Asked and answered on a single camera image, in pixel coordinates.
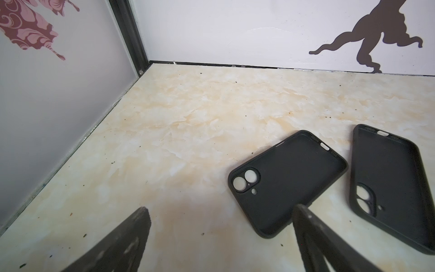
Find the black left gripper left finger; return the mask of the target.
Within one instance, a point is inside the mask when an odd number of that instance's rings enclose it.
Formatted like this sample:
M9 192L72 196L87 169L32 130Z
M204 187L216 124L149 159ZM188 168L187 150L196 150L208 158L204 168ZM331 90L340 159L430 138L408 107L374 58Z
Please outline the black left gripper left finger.
M136 272L151 228L146 207L140 207L104 239L64 269L65 272Z

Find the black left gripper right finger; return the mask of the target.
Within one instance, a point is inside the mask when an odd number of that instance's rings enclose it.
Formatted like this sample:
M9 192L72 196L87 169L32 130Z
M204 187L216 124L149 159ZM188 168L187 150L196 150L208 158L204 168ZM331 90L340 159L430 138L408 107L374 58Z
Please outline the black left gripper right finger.
M293 208L292 224L307 272L379 272L306 206Z

